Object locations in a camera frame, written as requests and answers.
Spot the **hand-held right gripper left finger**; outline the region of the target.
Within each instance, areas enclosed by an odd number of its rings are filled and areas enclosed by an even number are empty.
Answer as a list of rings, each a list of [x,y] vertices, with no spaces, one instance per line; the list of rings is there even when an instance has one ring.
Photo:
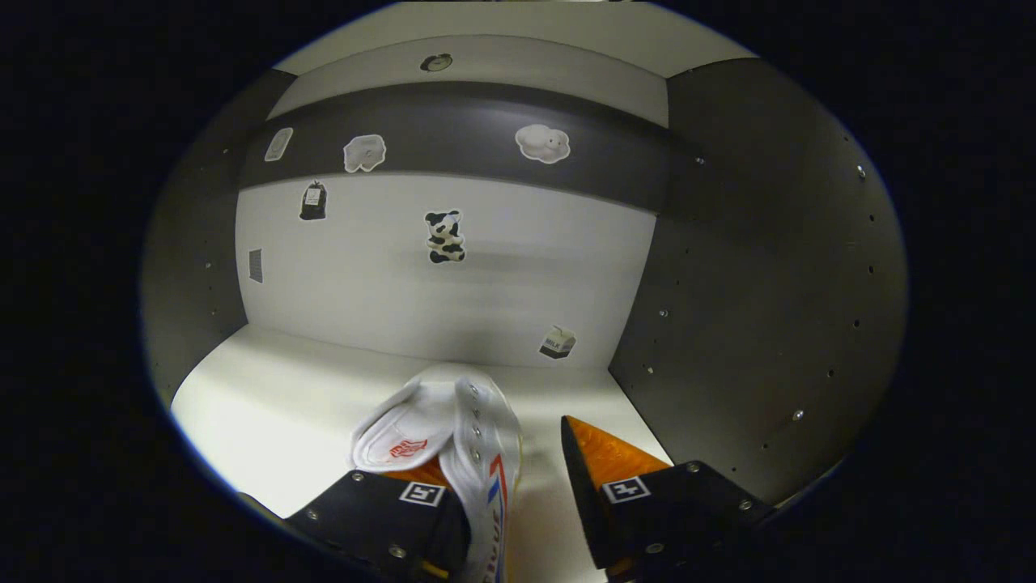
[[[450,488],[359,470],[282,523],[359,571],[363,582],[459,582],[471,542]]]

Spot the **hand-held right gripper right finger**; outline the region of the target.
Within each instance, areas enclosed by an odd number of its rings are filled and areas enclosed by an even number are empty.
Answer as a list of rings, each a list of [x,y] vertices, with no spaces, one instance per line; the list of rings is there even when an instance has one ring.
[[[706,462],[669,464],[571,415],[560,443],[593,564],[609,582],[732,582],[775,513]]]

